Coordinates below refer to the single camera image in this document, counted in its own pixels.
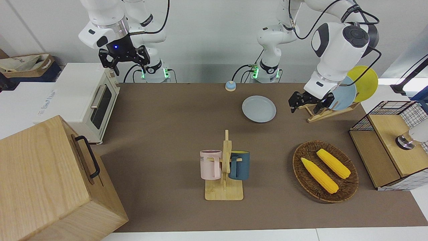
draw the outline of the wooden tray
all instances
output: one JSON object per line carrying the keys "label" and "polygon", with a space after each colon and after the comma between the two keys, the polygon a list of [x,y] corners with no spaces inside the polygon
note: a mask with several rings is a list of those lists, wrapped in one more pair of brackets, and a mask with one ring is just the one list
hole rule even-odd
{"label": "wooden tray", "polygon": [[[317,156],[319,149],[325,149],[342,162],[350,171],[351,175],[346,179],[341,179]],[[301,161],[304,157],[315,163],[339,186],[339,190],[334,194],[329,194],[306,170]],[[321,141],[309,141],[301,144],[293,155],[293,170],[299,183],[312,196],[325,202],[343,202],[350,199],[358,189],[358,174],[354,164],[340,149]]]}

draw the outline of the yellow corn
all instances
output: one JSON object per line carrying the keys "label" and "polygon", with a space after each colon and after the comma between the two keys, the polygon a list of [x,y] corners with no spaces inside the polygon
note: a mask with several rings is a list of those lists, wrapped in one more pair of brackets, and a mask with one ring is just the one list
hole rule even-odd
{"label": "yellow corn", "polygon": [[351,174],[351,171],[328,151],[320,149],[317,151],[317,155],[340,178],[345,179]]}
{"label": "yellow corn", "polygon": [[323,172],[315,163],[309,161],[306,158],[301,158],[303,165],[306,170],[309,171],[311,176],[330,194],[333,194],[339,190],[339,186]]}

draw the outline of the pink mug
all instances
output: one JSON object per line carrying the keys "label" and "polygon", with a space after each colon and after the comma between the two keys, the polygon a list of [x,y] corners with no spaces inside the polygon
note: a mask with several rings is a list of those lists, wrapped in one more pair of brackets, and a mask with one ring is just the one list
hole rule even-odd
{"label": "pink mug", "polygon": [[204,180],[216,180],[221,177],[220,150],[200,151],[201,178]]}

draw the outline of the brown tablecloth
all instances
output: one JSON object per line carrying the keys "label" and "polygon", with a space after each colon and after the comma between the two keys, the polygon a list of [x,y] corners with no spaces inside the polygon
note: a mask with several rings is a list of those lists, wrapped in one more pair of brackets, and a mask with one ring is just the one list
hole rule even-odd
{"label": "brown tablecloth", "polygon": [[[302,84],[123,84],[104,137],[94,146],[129,216],[117,232],[426,226],[412,194],[376,191],[348,130],[361,107],[307,123],[288,98]],[[276,105],[264,124],[248,120],[242,102],[262,95]],[[244,200],[206,201],[199,151],[220,149],[224,130],[234,150],[251,152]],[[354,162],[360,178],[348,201],[322,204],[299,185],[294,150],[309,140],[329,142]]]}

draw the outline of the black handle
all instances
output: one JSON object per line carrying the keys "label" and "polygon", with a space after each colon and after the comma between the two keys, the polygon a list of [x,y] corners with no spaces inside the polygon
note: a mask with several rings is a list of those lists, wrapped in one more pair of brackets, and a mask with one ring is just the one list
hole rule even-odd
{"label": "black handle", "polygon": [[94,166],[95,166],[95,172],[92,173],[91,175],[89,175],[89,177],[94,178],[94,177],[98,176],[100,174],[100,166],[98,166],[97,159],[95,158],[95,155],[92,152],[91,146],[89,146],[88,139],[86,139],[86,137],[84,137],[84,136],[78,136],[75,138],[75,140],[76,141],[84,140],[86,146],[88,147],[89,154],[91,154],[91,158],[92,158],[92,161],[94,162]]}

